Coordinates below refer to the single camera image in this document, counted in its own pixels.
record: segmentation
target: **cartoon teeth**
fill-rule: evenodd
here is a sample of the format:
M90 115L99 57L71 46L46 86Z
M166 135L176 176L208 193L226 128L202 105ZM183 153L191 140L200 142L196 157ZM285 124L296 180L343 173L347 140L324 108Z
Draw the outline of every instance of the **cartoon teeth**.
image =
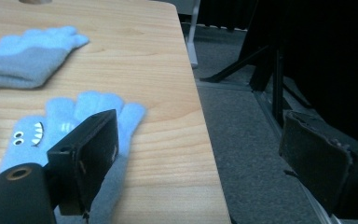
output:
M32 140L32 142L34 143L33 147L37 147L37 145L39 145L40 141L42 141L43 138L43 124L41 122L37 122L34 127L36 134L34 135L35 138Z

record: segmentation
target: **light blue glove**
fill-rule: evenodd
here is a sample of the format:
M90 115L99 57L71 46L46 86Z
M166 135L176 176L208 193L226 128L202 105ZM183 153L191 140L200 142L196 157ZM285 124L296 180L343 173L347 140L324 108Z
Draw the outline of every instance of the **light blue glove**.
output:
M80 93L76 102L69 98L54 98L46 104L45 117L29 116L16 123L7 153L1 163L0 173L25 162L46 165L47 151L52 146L87 117L109 109L117 111L119 150L90 211L92 223L109 223L124 182L131 136L145 114L142 105L124 104L115 94L97 91ZM98 216L94 216L93 211L97 211ZM81 220L81 217L62 217L58 209L56 209L56 217L58 223L73 223L75 220Z
M30 89L43 85L76 48L89 43L73 26L31 29L0 40L0 87Z

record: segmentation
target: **wooden table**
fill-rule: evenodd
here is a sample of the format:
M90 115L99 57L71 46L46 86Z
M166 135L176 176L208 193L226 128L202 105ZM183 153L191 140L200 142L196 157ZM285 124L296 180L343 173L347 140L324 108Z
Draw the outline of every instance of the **wooden table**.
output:
M0 38L74 25L90 43L36 90L0 89L0 160L15 122L86 90L139 102L116 223L229 223L211 142L175 7L143 0L0 0Z

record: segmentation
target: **tripod leg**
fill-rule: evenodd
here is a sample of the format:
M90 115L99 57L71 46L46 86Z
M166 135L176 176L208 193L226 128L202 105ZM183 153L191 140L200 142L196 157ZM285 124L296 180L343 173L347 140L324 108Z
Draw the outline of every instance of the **tripod leg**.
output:
M253 91L264 91L269 84L269 79L271 78L273 68L274 54L272 50L269 50L267 56L260 62L260 64L255 68L249 85Z
M273 74L273 98L272 115L283 127L283 73L282 73L283 54L280 50L276 51L275 67Z
M269 46L265 46L261 49L258 49L256 52L252 53L248 57L234 62L233 64L223 69L221 72L217 73L216 75L213 75L211 77L200 78L200 81L213 82L213 83L220 82L221 80L225 79L226 77L229 77L236 71L243 68L249 62L260 57L262 54L264 54L267 51L268 48Z

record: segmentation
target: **googly eye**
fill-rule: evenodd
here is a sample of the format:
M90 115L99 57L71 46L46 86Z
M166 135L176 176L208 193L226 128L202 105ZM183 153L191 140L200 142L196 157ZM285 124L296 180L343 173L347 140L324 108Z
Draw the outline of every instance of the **googly eye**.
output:
M24 143L24 139L22 139L22 138L19 138L19 139L16 139L16 140L13 141L14 146L19 146L22 143Z
M23 132L15 132L15 133L13 134L13 137L19 138L19 137L22 137L23 135L24 135Z

